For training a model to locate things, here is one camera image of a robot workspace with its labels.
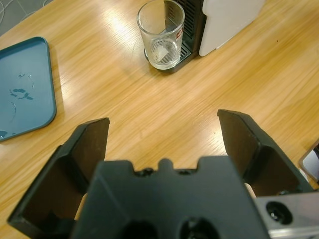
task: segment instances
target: blue plastic tray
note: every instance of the blue plastic tray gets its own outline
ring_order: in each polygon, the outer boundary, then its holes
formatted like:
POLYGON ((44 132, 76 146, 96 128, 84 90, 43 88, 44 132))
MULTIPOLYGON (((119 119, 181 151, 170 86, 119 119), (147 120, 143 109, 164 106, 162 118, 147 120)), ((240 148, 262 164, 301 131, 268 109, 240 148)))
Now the blue plastic tray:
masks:
POLYGON ((56 114, 49 47, 34 37, 0 51, 0 141, 48 125, 56 114))

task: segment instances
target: coffee machine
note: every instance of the coffee machine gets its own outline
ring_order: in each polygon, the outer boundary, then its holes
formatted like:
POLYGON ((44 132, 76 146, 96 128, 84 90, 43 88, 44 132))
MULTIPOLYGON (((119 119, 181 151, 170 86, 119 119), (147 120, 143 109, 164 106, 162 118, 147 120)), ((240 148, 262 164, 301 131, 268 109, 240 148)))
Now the coffee machine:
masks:
POLYGON ((163 70, 169 73, 176 72, 195 56, 205 56, 221 47, 249 25, 265 3, 265 0, 175 1, 184 9, 185 22, 180 61, 163 70))

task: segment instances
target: light wood grain surface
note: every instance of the light wood grain surface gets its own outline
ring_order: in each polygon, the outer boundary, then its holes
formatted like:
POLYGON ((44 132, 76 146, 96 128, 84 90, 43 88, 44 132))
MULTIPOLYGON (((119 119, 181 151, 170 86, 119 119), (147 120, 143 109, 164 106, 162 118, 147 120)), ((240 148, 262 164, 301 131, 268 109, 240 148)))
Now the light wood grain surface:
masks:
POLYGON ((175 74, 148 64, 136 24, 145 0, 55 0, 0 37, 50 46, 57 115, 0 143, 0 237, 6 219, 55 148, 88 120, 111 120, 106 160, 137 169, 195 167, 225 153, 218 109, 250 114, 297 165, 319 139, 319 1, 268 0, 222 48, 175 74))

